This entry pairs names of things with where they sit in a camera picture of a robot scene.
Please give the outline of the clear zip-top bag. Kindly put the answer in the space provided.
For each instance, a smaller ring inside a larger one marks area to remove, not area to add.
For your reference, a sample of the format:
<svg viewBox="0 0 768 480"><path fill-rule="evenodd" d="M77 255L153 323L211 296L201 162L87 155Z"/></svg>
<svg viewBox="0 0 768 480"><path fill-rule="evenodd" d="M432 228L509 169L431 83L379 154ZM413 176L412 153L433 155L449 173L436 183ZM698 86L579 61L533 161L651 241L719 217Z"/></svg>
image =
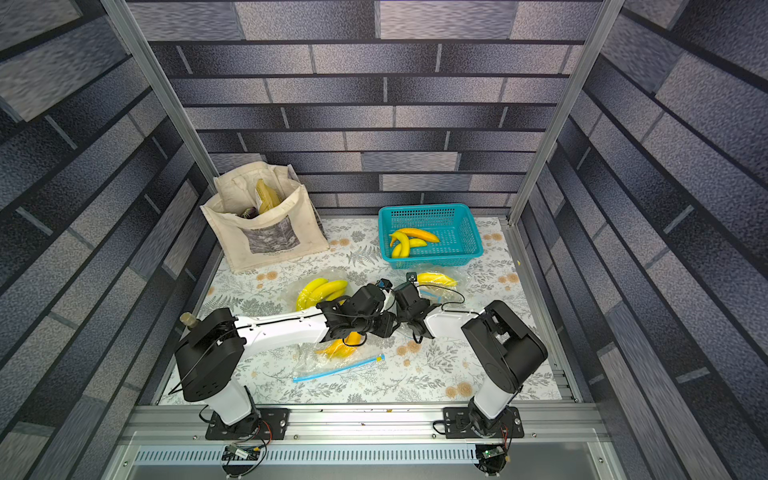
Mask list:
<svg viewBox="0 0 768 480"><path fill-rule="evenodd" d="M287 305L295 308L299 292L316 278L326 278L329 281L345 280L348 282L346 292L338 299L332 300L338 302L339 305L342 305L340 301L342 297L351 297L359 287L358 284L349 278L349 275L344 270L327 268L317 273L300 277L290 284L284 294L284 300ZM292 372L293 382L309 382L336 374L347 373L357 368L373 367L377 363L382 363L385 360L385 355L381 341L376 340L372 335L361 335L364 337L364 343L359 346L353 355L345 359L328 359L325 356L316 354L317 350L328 347L334 340L338 340L337 338L324 335L318 341L301 344L298 347L296 364Z"/></svg>
<svg viewBox="0 0 768 480"><path fill-rule="evenodd" d="M395 287L392 294L399 324L406 326L410 331L411 329L401 322L401 310L416 302L430 302L435 305L435 309L426 317L426 326L434 336L433 339L464 339L462 326L478 315L467 308L466 297L455 286L433 281L418 281L418 284L414 285L406 281ZM413 339L420 343L429 338Z"/></svg>

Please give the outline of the large yellow banana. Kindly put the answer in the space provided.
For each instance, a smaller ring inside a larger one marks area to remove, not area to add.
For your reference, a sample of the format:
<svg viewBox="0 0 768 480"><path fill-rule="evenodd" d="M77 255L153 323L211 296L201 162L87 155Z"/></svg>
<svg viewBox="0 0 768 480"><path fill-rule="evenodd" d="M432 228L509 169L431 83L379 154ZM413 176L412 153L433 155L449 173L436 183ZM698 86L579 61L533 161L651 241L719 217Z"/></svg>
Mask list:
<svg viewBox="0 0 768 480"><path fill-rule="evenodd" d="M392 240L392 258L408 258L410 256L410 238L402 231L390 235Z"/></svg>

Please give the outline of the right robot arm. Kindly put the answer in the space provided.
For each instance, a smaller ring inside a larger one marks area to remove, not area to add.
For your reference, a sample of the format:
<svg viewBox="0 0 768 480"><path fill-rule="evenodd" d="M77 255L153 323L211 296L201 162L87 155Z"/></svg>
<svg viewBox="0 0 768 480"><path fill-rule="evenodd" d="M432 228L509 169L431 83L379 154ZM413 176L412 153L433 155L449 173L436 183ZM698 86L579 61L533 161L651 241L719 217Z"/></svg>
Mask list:
<svg viewBox="0 0 768 480"><path fill-rule="evenodd" d="M486 375L467 406L443 410L437 431L452 439L523 437L520 414L510 403L547 360L543 341L500 300L475 313L432 304L412 283L399 285L393 295L397 319L416 341L465 340Z"/></svg>

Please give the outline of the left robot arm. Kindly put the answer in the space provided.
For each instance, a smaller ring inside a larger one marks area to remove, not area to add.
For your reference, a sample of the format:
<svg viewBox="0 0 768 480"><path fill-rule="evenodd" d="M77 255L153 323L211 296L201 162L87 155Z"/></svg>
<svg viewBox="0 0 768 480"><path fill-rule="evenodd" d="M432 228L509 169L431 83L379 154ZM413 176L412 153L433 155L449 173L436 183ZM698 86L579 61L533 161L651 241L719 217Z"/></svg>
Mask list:
<svg viewBox="0 0 768 480"><path fill-rule="evenodd" d="M203 402L227 426L255 411L247 389L234 378L241 361L262 351L299 344L362 347L369 335L386 338L396 329L391 312L392 283L382 279L288 314L271 317L236 316L228 308L210 313L191 328L174 353L179 373L171 394Z"/></svg>

